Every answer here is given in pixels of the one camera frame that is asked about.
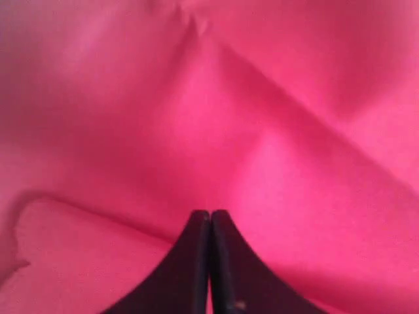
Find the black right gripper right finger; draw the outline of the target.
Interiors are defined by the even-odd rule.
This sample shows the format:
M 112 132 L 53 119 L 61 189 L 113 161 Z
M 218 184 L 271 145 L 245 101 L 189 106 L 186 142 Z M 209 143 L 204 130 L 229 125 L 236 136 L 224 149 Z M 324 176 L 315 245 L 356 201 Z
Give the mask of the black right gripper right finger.
M 324 313 L 256 255 L 229 213 L 211 214 L 209 278 L 214 313 Z

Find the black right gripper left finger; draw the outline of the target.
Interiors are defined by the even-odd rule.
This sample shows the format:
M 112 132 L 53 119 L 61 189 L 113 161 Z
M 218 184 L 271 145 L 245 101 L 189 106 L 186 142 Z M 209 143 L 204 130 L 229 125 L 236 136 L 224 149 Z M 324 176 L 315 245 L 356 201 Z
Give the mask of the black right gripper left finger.
M 105 313 L 205 313 L 210 214 L 193 211 L 160 264 Z

